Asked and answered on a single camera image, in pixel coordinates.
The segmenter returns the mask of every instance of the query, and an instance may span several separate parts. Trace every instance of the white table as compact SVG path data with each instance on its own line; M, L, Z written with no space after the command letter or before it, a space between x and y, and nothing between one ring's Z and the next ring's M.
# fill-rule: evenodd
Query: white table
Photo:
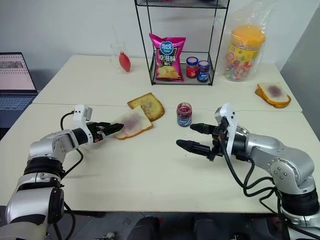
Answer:
M111 122L129 111L127 106L91 106L91 120ZM26 167L29 146L45 135L60 130L60 118L74 105L32 104L0 141L0 205L6 205L18 178ZM320 143L300 112L239 111L240 125L256 134L273 136L285 145L307 152L314 161L313 174L320 189ZM194 123L215 124L214 112L195 110ZM117 140L113 136L92 146L84 145L83 162L65 179L65 200L82 211L195 211L267 213L258 197L245 197L232 179L224 159L209 162L205 157L186 152L177 139L211 144L203 135L176 123L176 110L166 108L154 128L140 135ZM72 117L64 126L72 128ZM68 169L77 152L63 163ZM233 160L243 180L249 169L246 162ZM252 180L266 176L256 168ZM275 198L266 201L276 208Z
M261 64L247 82L231 82L217 75L213 86L154 85L146 60L131 58L132 72L120 74L107 56L74 55L33 101L35 104L87 104L127 106L127 102L152 92L166 108L188 102L194 109L215 110L232 103L238 111L301 112L302 109L274 64ZM276 109L254 92L258 83L280 82L291 96L286 108Z

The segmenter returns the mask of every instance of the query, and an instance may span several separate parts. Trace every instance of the pink snack bag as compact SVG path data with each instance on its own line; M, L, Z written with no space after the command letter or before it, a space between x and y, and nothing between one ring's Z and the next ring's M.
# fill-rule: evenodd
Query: pink snack bag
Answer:
M180 69L180 54L186 38L180 36L158 37L149 33L155 47L155 79L184 82Z

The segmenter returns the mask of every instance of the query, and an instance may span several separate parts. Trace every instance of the person's leg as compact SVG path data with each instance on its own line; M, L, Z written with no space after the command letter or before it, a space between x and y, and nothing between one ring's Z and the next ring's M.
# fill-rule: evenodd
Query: person's leg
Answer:
M157 240L159 233L159 221L148 216L141 218L133 227L127 240Z
M206 213L194 216L193 233L195 240L221 240L219 227Z

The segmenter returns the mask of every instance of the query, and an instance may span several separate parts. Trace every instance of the laptop keyboard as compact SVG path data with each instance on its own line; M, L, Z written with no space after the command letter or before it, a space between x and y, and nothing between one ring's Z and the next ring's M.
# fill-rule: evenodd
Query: laptop keyboard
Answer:
M33 97L0 97L0 110L22 111Z

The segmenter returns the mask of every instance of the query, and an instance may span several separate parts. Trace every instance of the black cable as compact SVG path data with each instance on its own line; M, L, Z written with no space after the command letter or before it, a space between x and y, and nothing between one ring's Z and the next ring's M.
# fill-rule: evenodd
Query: black cable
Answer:
M58 227L58 225L56 223L53 224L53 228L54 228L54 231L55 231L57 239L58 240L62 240L62 236L61 236L59 227Z
M60 128L61 128L61 130L64 130L64 119L65 119L65 117L69 116L69 115L72 115L72 114L74 114L74 111L68 112L68 113L66 113L65 115L62 116L62 118L60 120ZM70 167L64 173L64 175L61 177L61 179L63 179L68 173L70 173L84 159L83 153L79 149L76 149L76 150L80 154L80 160L76 164L74 164L72 167ZM72 234L74 233L75 228L76 228L76 216L75 216L74 212L71 210L71 208L68 206L68 204L66 202L64 202L64 207L70 212L70 215L71 215L71 218L72 218L72 226L71 226L70 232L65 238L65 240L69 240L71 238Z
M65 115L63 115L61 117L61 120L60 120L60 128L61 130L64 130L64 119L66 116L69 116L69 115L72 115L74 114L75 111L71 111L71 112L68 112L66 113ZM76 162L72 167L70 167L65 173L64 175L61 177L61 179L63 179L68 173L70 173L76 166L78 166L82 160L84 159L84 154L77 148L76 151L80 154L80 160L78 162Z
M320 236L315 235L315 234L313 234L313 233L311 233L311 232L305 231L305 230L297 227L296 225L292 224L291 222L289 222L289 220L286 219L286 218L284 217L284 215L281 213L281 198L280 198L279 195L277 195L277 197L278 197L278 199L277 199L277 211L278 211L277 215L278 215L278 217L280 218L281 222L282 222L284 225L287 225L289 228L291 228L291 229L293 229L293 230L295 230L295 231L297 231L297 232L299 232L299 233L301 233L301 234L304 234L304 235L309 236L309 237L311 237L311 238L320 240Z
M247 157L247 159L248 159L248 161L251 163L251 168L250 168L250 170L249 170L249 172L248 172L248 174L245 176L245 179L244 179L244 182L243 182L243 184L245 185L245 186L247 186L248 185L248 181L249 181L249 179L250 179L250 177L251 177L251 174L252 174L252 172L253 172L253 170L254 170L254 168L255 168L255 166L256 166L256 164L255 164L255 161L251 158L251 157ZM273 178L272 177L269 177L269 176L267 176L267 177L262 177L262 178L260 178L259 179L259 182L262 182L262 181L264 181L264 180L270 180L272 183L274 183L273 182ZM273 190L274 189L274 187L265 187L265 188L263 188L263 189L260 189L260 190L258 190L258 191L255 191L255 192L253 192L253 193L248 193L247 192L247 189L243 189L243 193L244 193L244 195L246 196L246 197L253 197L253 196L256 196L256 195L259 195L259 194L261 194L261 193L263 193L263 192L265 192L265 191L271 191L271 190Z
M80 160L77 161L72 167L70 167L63 175L61 179L63 179L68 173L70 173L76 166L78 166L82 160L84 159L84 154L77 148L76 151L80 154Z
M283 216L283 214L281 213L281 199L280 199L280 196L277 194L277 188L276 188L276 187L265 187L265 188L263 188L263 189L261 189L261 190L258 190L258 191L256 191L256 192L247 193L247 190L248 190L248 189L253 188L253 187L256 186L258 183L260 183L260 182L262 182L262 181L264 181L264 180L270 180L270 181L272 181L272 183L274 183L274 182L273 182L273 179L272 179L272 177L261 177L261 178L259 178L257 181L255 181L254 183L252 183L252 184L250 184L250 185L247 185L247 184L248 184L248 181L249 181L249 178L250 178L250 176L251 176L251 174L252 174L252 172L253 172L253 170L254 170L254 168L255 168L255 162L253 161L253 159L247 158L247 159L251 162L251 168L250 168L249 172L247 173L247 175L246 175L246 177L245 177L245 179L244 179L244 183L242 183L241 180L238 178L238 176L237 176L237 174L236 174L236 172L235 172L235 170L234 170L234 168L233 168L233 166L232 166L232 163L231 163L231 161L230 161L229 155L228 155L228 153L227 153L227 147L226 147L226 144L225 144L225 136L224 136L223 130L220 130L219 136L220 136L220 140L219 140L219 141L220 141L220 145L221 145L221 150L222 150L222 153L223 153L223 155L224 155L225 161L226 161L226 163L227 163L227 165L228 165L228 167L229 167L229 170L231 171L231 174L232 174L233 178L234 178L235 181L240 185L240 187L243 188L244 194L245 194L247 197L253 197L253 196L255 196L255 195L258 195L258 194L261 194L261 193L263 193L263 192L265 192L265 191L270 190L270 192L269 192L267 195L259 198L259 202L260 202L265 208L267 208L270 212L272 212L273 214L277 215L277 216L280 218L281 222L282 222L283 224L287 225L289 228L291 228L291 229L293 229L293 230L295 230L295 231L297 231L297 232L299 232L299 233L301 233L301 234L304 234L304 235L306 235L306 236L309 236L309 237L311 237L311 238L314 238L314 239L316 239L316 240L320 240L320 236L317 236L317 235L315 235L315 234L313 234L313 233L311 233L311 232L307 232L307 231L305 231L305 230L300 229L299 227L297 227L297 226L295 226L294 224L292 224L291 222L289 222L288 219L286 219L286 218ZM275 212L272 208L270 208L269 206L267 206L267 205L263 202L263 200L266 200L266 199L270 198L273 193L276 193L276 196L277 196L277 198L278 198L278 199L277 199L277 212Z
M264 206L266 209L268 209L268 210L269 210L270 212L272 212L273 214L278 215L278 214L276 213L276 211L274 211L271 207L269 207L268 205L266 205L266 204L263 202L263 200L266 200L266 199L270 198L270 197L272 196L272 194L274 194L274 192L275 192L276 190L277 190L277 188L276 188L276 187L273 187L272 190L271 190L267 195L259 198L259 203L261 203L262 206Z
M272 177L269 177L269 176L266 176L266 177L261 177L259 178L258 180L256 180L255 182L253 182L252 184L250 185L245 185L241 182L241 180L239 179L239 177L237 176L235 170L234 170L234 167L232 166L232 163L230 161L230 158L229 158L229 155L227 153L227 147L226 147L226 144L225 144L225 136L224 136L224 132L223 130L220 130L220 133L219 133L219 136L220 136L220 145L221 145L221 150L222 150L222 153L224 155L224 158L225 158L225 161L226 161L226 164L228 165L228 168L233 176L233 178L235 179L235 181L239 184L240 187L242 187L243 189L252 189L253 187L255 187L257 184L259 184L260 182L264 181L264 180L270 180L270 181L273 181ZM251 168L249 170L249 172L247 173L247 176L245 177L245 179L249 180L252 172L254 171L254 168L255 168L255 163L254 161L252 160L251 161Z
M71 218L72 218L72 226L71 226L70 232L69 232L68 236L66 236L66 238L65 238L65 240L69 240L71 238L72 234L74 233L75 228L76 228L76 216L66 202L64 202L64 207L70 212Z
M63 115L60 119L60 128L61 130L64 130L64 119L66 118L66 116L69 116L69 115L72 115L74 114L75 111L71 111L71 112L68 112L66 113L65 115Z

